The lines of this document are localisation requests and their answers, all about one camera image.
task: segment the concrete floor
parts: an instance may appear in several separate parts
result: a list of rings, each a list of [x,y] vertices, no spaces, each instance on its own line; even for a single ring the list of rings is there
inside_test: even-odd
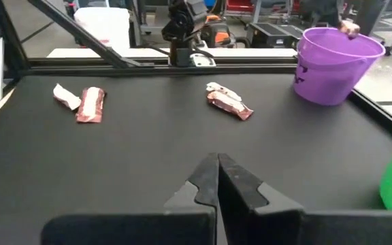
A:
[[[50,0],[60,10],[64,10],[62,0]],[[27,1],[3,0],[9,15],[23,41],[24,49],[29,57],[47,57],[55,48],[77,48],[73,37],[51,19],[35,9]],[[37,35],[32,34],[44,29]],[[231,21],[230,30],[236,36],[245,35],[242,24]],[[392,33],[377,33],[392,42]],[[146,36],[145,40],[159,47],[167,47],[167,44],[158,35]],[[386,104],[383,106],[392,113],[392,56],[379,60],[373,68],[358,83],[357,89],[377,102]]]

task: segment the candy bar wrapper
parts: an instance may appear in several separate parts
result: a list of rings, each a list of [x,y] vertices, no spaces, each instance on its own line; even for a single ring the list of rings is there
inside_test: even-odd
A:
[[[217,106],[227,112],[237,115],[242,120],[246,120],[253,111],[247,108],[242,102],[236,101],[219,91],[213,91],[207,95],[208,103]]]
[[[81,104],[81,99],[79,97],[64,89],[60,84],[55,85],[53,93],[54,98],[66,105],[70,110],[75,110]]]
[[[101,88],[85,88],[82,91],[81,105],[76,114],[78,123],[100,123],[105,91]]]
[[[228,89],[224,86],[221,86],[220,84],[216,82],[210,82],[207,84],[207,93],[211,93],[212,91],[218,91],[221,92],[222,94],[228,95],[232,99],[235,99],[236,101],[241,102],[242,98],[238,96],[234,91],[231,89]]]

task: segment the black table surface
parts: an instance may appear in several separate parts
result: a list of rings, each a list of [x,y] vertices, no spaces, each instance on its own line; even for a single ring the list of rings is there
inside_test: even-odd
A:
[[[218,82],[255,110],[208,105]],[[108,95],[101,124],[76,123],[59,83]],[[309,210],[379,209],[392,137],[350,102],[314,105],[291,75],[26,77],[0,110],[0,244],[38,244],[55,216],[161,207],[209,152],[225,152]]]

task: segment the purple bucket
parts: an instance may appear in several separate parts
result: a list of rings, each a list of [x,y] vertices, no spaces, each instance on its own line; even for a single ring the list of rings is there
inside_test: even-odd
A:
[[[364,35],[349,39],[335,28],[308,29],[298,45],[294,90],[317,104],[338,105],[384,53]]]

